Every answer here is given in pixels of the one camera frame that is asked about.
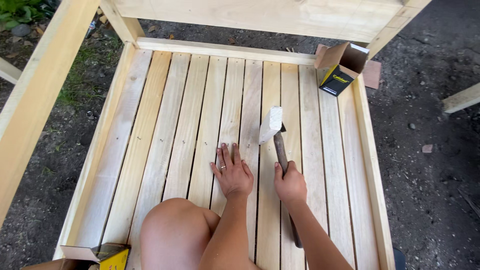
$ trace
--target wooden bench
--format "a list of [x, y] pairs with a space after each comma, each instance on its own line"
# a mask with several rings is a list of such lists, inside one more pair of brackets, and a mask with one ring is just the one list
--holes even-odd
[[[372, 123], [360, 75], [338, 98], [318, 90], [314, 55], [144, 37], [137, 18], [348, 39], [375, 55], [429, 0], [63, 0], [0, 114], [4, 218], [56, 97], [100, 5], [125, 46], [58, 245], [132, 245], [162, 200], [187, 198], [219, 215], [209, 168], [219, 143], [237, 142], [255, 175], [249, 255], [262, 269], [304, 269], [273, 187], [273, 142], [261, 119], [284, 108], [288, 159], [308, 204], [353, 268], [395, 269]], [[62, 257], [57, 248], [54, 258]]]

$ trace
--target right hand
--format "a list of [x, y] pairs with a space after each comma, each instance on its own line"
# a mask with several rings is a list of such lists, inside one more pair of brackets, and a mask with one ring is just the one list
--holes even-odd
[[282, 166], [275, 162], [274, 184], [278, 197], [286, 205], [292, 202], [307, 202], [307, 183], [294, 161], [288, 162], [287, 173], [283, 177]]

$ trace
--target green plant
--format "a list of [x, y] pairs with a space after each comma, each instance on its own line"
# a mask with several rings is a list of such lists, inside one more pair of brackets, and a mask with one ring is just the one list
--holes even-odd
[[10, 30], [20, 23], [42, 18], [35, 6], [42, 0], [0, 0], [0, 23]]

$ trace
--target rock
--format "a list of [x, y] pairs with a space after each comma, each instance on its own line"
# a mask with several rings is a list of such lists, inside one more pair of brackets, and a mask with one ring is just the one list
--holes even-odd
[[12, 28], [12, 34], [16, 35], [17, 37], [24, 37], [31, 32], [30, 27], [26, 24], [17, 25]]

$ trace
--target yellow label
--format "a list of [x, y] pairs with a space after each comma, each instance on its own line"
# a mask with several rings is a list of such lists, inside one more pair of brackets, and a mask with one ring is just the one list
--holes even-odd
[[100, 270], [125, 270], [127, 264], [128, 249], [120, 251], [118, 254], [100, 262]]

